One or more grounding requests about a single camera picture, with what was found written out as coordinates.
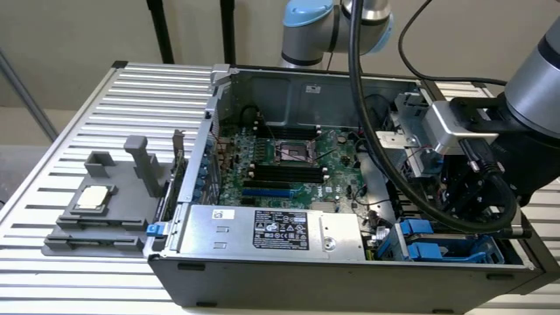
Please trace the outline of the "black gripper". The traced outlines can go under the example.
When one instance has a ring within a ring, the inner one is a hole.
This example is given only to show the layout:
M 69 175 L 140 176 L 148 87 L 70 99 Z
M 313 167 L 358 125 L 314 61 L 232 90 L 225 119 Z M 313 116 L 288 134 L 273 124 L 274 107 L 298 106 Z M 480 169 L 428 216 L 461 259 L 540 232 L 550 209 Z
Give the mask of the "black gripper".
M 534 191 L 558 177 L 558 140 L 504 111 L 440 118 L 444 156 L 440 221 L 448 227 L 508 227 Z

